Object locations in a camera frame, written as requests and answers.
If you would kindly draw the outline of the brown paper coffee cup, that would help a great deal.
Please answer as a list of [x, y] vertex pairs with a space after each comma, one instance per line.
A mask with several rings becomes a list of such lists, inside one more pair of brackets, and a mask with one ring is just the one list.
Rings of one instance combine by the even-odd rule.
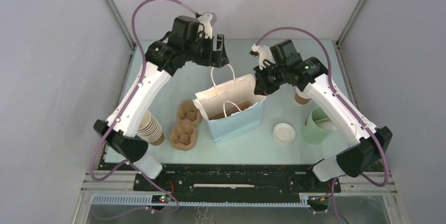
[[298, 104], [305, 105], [305, 104], [307, 104], [310, 100], [311, 100], [310, 97], [308, 97], [308, 96], [305, 95], [304, 93], [300, 92], [299, 89], [296, 89], [295, 101], [296, 101]]

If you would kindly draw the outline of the light blue paper bag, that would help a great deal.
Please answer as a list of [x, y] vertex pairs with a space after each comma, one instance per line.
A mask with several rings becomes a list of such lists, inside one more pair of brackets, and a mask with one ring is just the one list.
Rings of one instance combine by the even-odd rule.
[[[266, 96], [254, 94], [256, 81], [252, 74], [236, 77], [233, 67], [231, 65], [228, 67], [232, 72], [231, 80], [217, 84], [214, 79], [215, 69], [212, 68], [210, 72], [212, 87], [195, 93], [196, 98], [192, 100], [207, 121], [215, 143], [227, 141], [259, 127], [266, 99]], [[225, 111], [225, 102], [237, 106], [245, 101], [253, 105], [226, 118], [210, 120], [214, 115]]]

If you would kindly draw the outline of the stack of white lids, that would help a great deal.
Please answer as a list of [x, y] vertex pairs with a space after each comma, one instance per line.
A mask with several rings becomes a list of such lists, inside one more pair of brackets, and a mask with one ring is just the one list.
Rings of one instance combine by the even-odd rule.
[[277, 143], [288, 145], [294, 141], [296, 137], [296, 131], [290, 124], [279, 123], [274, 126], [272, 137]]

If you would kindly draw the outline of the stack of paper cups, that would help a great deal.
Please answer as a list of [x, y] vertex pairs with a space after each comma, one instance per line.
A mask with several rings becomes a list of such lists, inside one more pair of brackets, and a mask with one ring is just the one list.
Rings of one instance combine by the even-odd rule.
[[145, 112], [139, 123], [137, 136], [153, 146], [161, 145], [165, 139], [162, 126], [149, 111]]

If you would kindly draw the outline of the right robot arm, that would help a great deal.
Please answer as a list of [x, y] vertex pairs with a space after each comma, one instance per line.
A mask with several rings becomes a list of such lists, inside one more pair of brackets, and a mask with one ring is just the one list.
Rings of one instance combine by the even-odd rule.
[[381, 159], [392, 138], [391, 130], [378, 128], [359, 112], [335, 86], [318, 58], [302, 59], [289, 39], [271, 47], [253, 45], [250, 54], [258, 57], [254, 68], [256, 95], [270, 95], [283, 84], [296, 87], [298, 96], [313, 100], [325, 112], [348, 146], [311, 167], [306, 176], [310, 190], [320, 191], [335, 177], [357, 177]]

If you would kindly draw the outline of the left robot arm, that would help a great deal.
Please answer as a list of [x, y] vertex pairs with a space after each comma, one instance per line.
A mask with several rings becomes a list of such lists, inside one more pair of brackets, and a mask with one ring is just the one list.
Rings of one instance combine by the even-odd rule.
[[195, 18], [178, 16], [163, 38], [143, 50], [141, 69], [115, 111], [106, 120], [96, 120], [94, 130], [125, 161], [145, 174], [152, 190], [161, 190], [166, 176], [163, 166], [149, 152], [149, 143], [137, 136], [139, 124], [162, 87], [187, 62], [221, 68], [229, 63], [224, 36], [213, 36], [214, 13]]

